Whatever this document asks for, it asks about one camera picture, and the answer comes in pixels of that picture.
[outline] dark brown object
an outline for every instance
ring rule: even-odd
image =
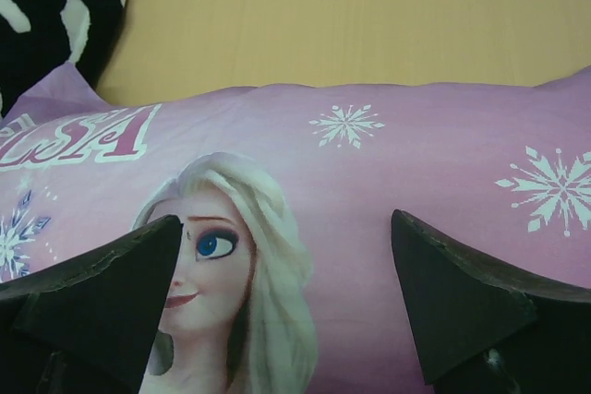
[[[165,217],[0,285],[0,391],[136,394],[180,237]]]
[[[416,350],[438,394],[591,392],[591,291],[392,215]]]

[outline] lips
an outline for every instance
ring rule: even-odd
[[[177,308],[178,306],[182,306],[183,304],[188,304],[195,297],[197,297],[197,293],[191,295],[177,295],[176,297],[169,297],[166,299],[164,308]]]

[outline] zebra print fabric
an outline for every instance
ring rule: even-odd
[[[0,0],[0,111],[69,61],[95,86],[126,0]]]

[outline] white snowflake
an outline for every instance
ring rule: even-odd
[[[339,106],[332,107],[332,115],[321,114],[320,120],[311,120],[310,124],[319,126],[318,131],[313,134],[322,134],[319,146],[323,147],[335,138],[339,143],[337,148],[342,146],[343,140],[347,140],[355,148],[361,148],[361,135],[365,134],[373,137],[370,130],[382,128],[385,125],[372,120],[377,114],[368,114],[371,105],[365,105],[363,108],[353,110],[353,105],[345,110]]]
[[[29,274],[29,256],[22,251],[24,244],[34,242],[35,235],[41,232],[51,217],[30,217],[31,191],[12,210],[8,218],[0,218],[0,282]]]
[[[511,168],[519,171],[522,177],[499,180],[496,184],[530,195],[526,200],[512,203],[512,208],[537,205],[530,214],[532,219],[527,230],[538,231],[542,221],[548,226],[556,212],[564,221],[565,237],[571,235],[571,222],[575,217],[586,230],[591,221],[591,151],[583,154],[582,160],[577,157],[570,169],[562,161],[561,149],[556,149],[557,160],[553,164],[535,149],[526,147],[525,153],[536,169],[527,171],[512,163]]]

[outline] fabric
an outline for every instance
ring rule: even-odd
[[[123,24],[126,0],[0,0],[0,108],[69,61],[94,86]]]
[[[591,285],[591,69],[535,88],[274,85],[139,108],[67,96],[83,91],[74,74],[58,68],[0,128],[2,279],[177,215],[142,394],[181,392],[182,365],[199,392],[431,392],[392,260],[395,209]],[[202,343],[224,364],[202,361]]]

